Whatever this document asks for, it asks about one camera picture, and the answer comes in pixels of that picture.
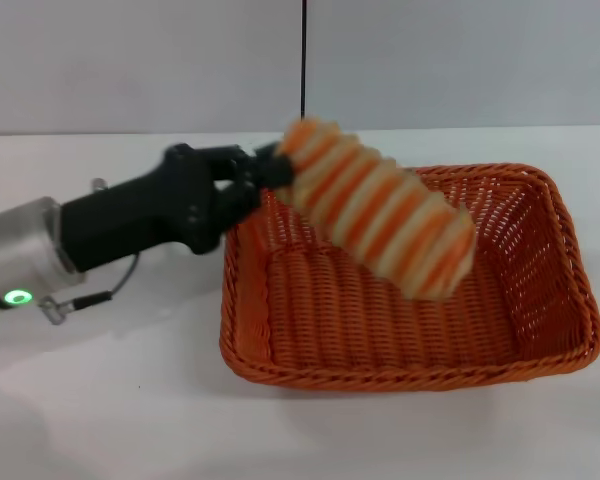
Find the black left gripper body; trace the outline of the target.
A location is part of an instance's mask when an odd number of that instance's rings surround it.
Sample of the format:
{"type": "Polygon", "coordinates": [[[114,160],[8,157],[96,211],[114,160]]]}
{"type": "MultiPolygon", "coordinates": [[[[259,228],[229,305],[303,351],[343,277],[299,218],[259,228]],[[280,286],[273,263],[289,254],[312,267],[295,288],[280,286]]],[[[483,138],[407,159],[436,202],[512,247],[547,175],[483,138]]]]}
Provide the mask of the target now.
{"type": "Polygon", "coordinates": [[[153,170],[63,204],[60,245],[80,273],[163,243],[208,253],[257,207],[257,177],[237,145],[173,145],[153,170]]]}

